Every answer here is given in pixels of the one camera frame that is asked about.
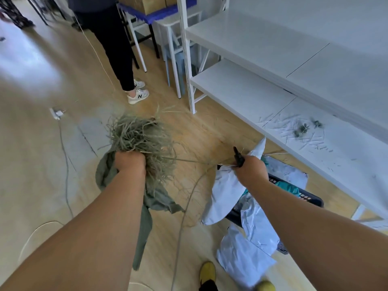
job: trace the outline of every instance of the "dark shirt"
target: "dark shirt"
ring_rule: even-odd
[[[74,12],[99,12],[113,6],[117,0],[69,0],[69,8]]]

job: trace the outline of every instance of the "black plastic basket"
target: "black plastic basket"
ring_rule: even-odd
[[[279,179],[277,178],[276,176],[273,176],[271,174],[268,174],[269,176],[269,181],[276,184],[277,182],[279,181],[283,181],[282,179]],[[306,190],[303,190],[301,188],[298,188],[299,189],[299,192],[300,192],[300,196],[299,198],[309,202],[309,203],[312,203],[316,206],[319,206],[319,207],[323,207],[324,206],[324,203],[323,203],[323,200],[321,198],[319,198],[318,196],[315,196],[314,194],[311,194],[309,192],[307,192]],[[238,210],[235,210],[235,209],[232,209],[228,215],[226,215],[226,218],[228,220],[230,220],[232,223],[238,225],[239,227],[242,227],[242,224],[241,224],[241,212],[238,211]],[[283,254],[288,254],[288,251],[287,249],[284,247],[282,241],[279,241],[279,244],[277,245],[277,250]]]

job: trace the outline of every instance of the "white shelving unit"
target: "white shelving unit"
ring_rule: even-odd
[[[388,145],[381,141],[388,139],[388,133],[379,139],[374,135],[388,130],[384,112],[388,101],[373,109],[372,102],[360,100],[365,86],[370,90],[372,83],[376,87],[368,98],[385,100],[381,93],[388,91],[387,64],[246,16],[228,5],[225,0],[225,11],[188,27],[186,10],[182,10],[186,0],[178,0],[186,65],[191,64],[190,40],[223,57],[195,77],[186,67],[191,111],[195,113],[195,104],[210,96],[360,202],[355,219],[368,208],[383,218],[368,225],[388,229]],[[363,79],[352,79],[364,73]],[[334,96],[336,78],[348,87]],[[194,99],[194,87],[204,95]],[[311,128],[296,138],[294,130],[302,123],[312,126],[312,120],[319,120],[324,128]],[[363,131],[371,125],[372,133]]]

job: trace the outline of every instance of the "wooden floor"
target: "wooden floor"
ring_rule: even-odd
[[[93,34],[86,33],[99,54],[113,84],[109,81],[92,47],[82,33],[58,18],[46,27],[25,1],[17,3],[22,13],[36,23],[21,31],[0,22],[0,284],[15,270],[19,261],[67,223],[71,216],[65,202],[66,164],[59,125],[49,112],[57,106],[66,110],[60,124],[69,159],[70,206],[75,214],[98,194],[94,172],[108,147],[105,125],[109,117],[123,111],[141,116],[155,114],[157,108],[171,126],[180,157],[219,163],[233,156],[232,146],[249,151],[262,135],[210,98],[188,108],[187,96],[178,99],[168,87],[164,63],[154,52],[142,47],[148,72],[135,70],[146,82],[150,96],[134,106],[125,94]],[[280,151],[267,141],[265,152]],[[350,217],[356,201],[341,192],[290,155],[278,159],[309,174],[307,189],[320,196],[328,210]],[[167,185],[170,195],[183,207],[194,183],[205,172],[201,164],[178,163],[175,179]],[[213,226],[199,225],[203,208],[211,194],[215,172],[211,170],[196,188],[184,223],[175,290],[197,290],[201,264],[215,260],[228,221]],[[170,290],[177,238],[182,213],[152,212],[153,230],[138,272],[131,281],[154,290]],[[26,244],[32,232],[39,228]],[[313,287],[287,255],[276,253],[278,261],[267,273],[278,290],[311,290]],[[217,265],[220,290],[237,290],[229,276]],[[130,285],[129,290],[146,290]]]

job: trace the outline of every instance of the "cardboard box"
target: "cardboard box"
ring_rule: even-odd
[[[166,7],[177,4],[177,0],[166,0]]]
[[[119,2],[146,15],[166,7],[166,0],[119,0]]]

